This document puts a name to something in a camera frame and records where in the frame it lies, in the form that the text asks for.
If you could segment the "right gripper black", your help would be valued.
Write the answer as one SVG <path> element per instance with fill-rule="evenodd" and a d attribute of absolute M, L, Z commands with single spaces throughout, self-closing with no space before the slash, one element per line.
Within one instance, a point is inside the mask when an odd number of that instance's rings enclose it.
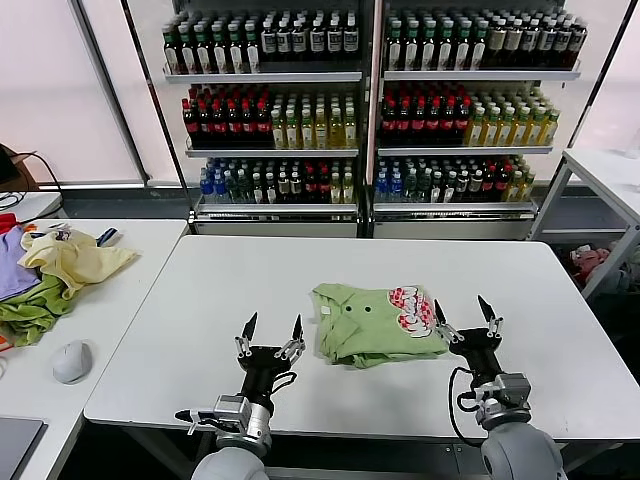
<path fill-rule="evenodd" d="M 487 327 L 478 327 L 457 331 L 447 321 L 437 299 L 434 300 L 435 330 L 449 345 L 449 351 L 462 356 L 471 371 L 471 388 L 493 382 L 503 370 L 497 360 L 496 350 L 500 346 L 503 318 L 498 316 L 493 307 L 481 296 L 477 296 L 481 312 Z"/>

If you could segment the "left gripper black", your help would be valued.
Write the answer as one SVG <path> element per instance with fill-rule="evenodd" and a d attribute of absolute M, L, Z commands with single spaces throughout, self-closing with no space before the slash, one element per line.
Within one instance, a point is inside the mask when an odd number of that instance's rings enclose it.
<path fill-rule="evenodd" d="M 234 339 L 238 356 L 242 357 L 238 362 L 245 372 L 240 394 L 249 403 L 273 409 L 271 396 L 293 384 L 297 378 L 292 366 L 306 349 L 302 320 L 298 315 L 292 337 L 282 347 L 251 346 L 257 319 L 255 312 L 245 323 L 241 335 Z"/>

